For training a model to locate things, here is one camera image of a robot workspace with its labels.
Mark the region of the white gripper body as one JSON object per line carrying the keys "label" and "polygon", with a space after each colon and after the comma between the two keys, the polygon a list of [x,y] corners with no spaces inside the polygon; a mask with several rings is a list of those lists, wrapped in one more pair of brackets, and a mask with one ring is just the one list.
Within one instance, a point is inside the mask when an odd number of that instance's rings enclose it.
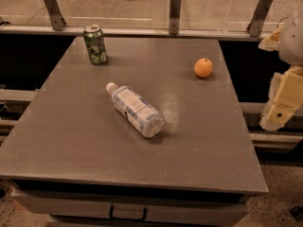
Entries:
{"label": "white gripper body", "polygon": [[303,4],[294,10],[281,30],[279,57],[290,65],[303,66]]}

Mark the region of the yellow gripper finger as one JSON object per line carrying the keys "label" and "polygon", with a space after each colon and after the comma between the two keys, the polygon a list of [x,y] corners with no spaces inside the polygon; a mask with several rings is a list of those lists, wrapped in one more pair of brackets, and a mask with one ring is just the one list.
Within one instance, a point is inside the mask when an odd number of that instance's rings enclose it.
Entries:
{"label": "yellow gripper finger", "polygon": [[260,126],[266,131],[283,128],[303,105],[303,67],[292,65],[285,73],[274,73]]}
{"label": "yellow gripper finger", "polygon": [[281,27],[275,29],[270,36],[264,38],[258,44],[258,48],[265,51],[278,51],[281,30]]}

